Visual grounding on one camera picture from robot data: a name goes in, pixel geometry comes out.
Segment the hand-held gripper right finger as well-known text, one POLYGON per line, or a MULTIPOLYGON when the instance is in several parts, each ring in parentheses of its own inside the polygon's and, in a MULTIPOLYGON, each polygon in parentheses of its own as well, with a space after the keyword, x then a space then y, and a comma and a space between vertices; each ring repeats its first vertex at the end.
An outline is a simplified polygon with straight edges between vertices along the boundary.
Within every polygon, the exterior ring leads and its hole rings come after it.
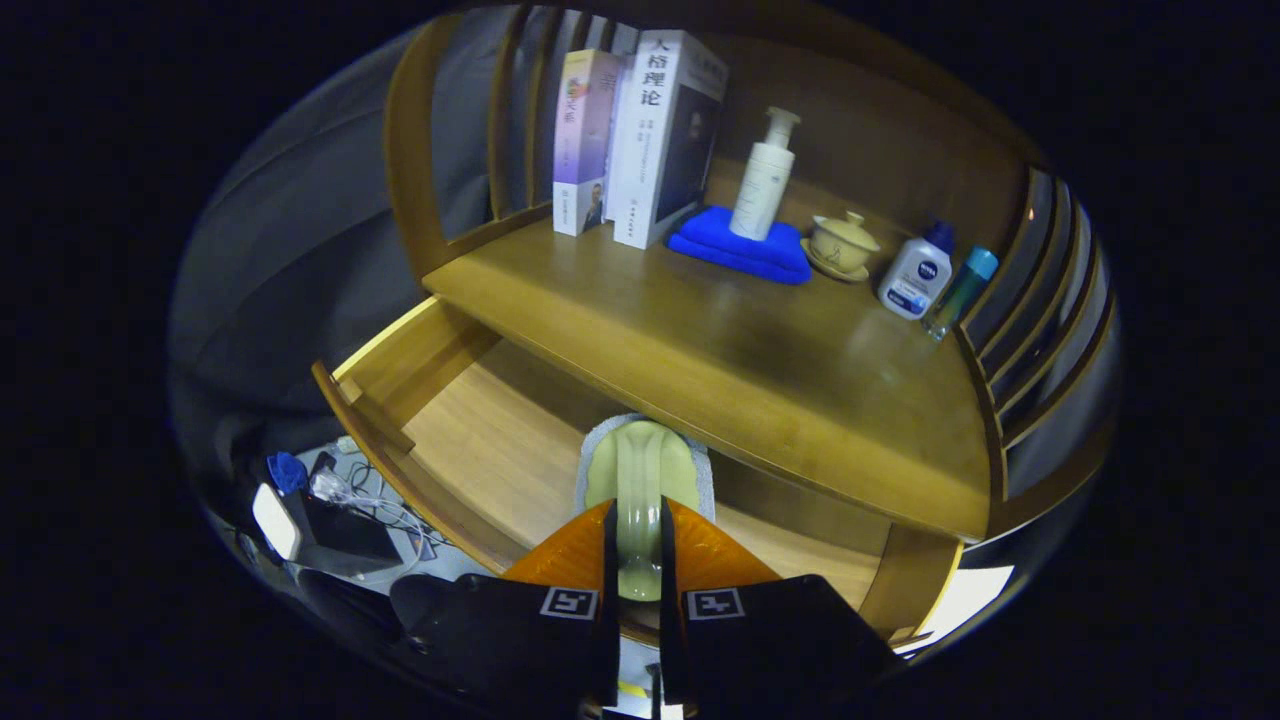
POLYGON ((820 575, 781 577, 701 514, 660 506, 660 701, 685 716, 831 716, 900 657, 820 575))

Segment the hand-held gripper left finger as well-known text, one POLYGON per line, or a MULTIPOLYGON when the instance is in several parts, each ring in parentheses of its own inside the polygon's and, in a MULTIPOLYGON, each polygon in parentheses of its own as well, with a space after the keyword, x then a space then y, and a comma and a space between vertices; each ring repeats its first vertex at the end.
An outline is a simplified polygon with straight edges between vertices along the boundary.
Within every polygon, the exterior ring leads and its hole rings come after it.
POLYGON ((596 716, 618 700, 614 501, 500 577, 403 577, 390 606, 412 673, 492 716, 596 716))

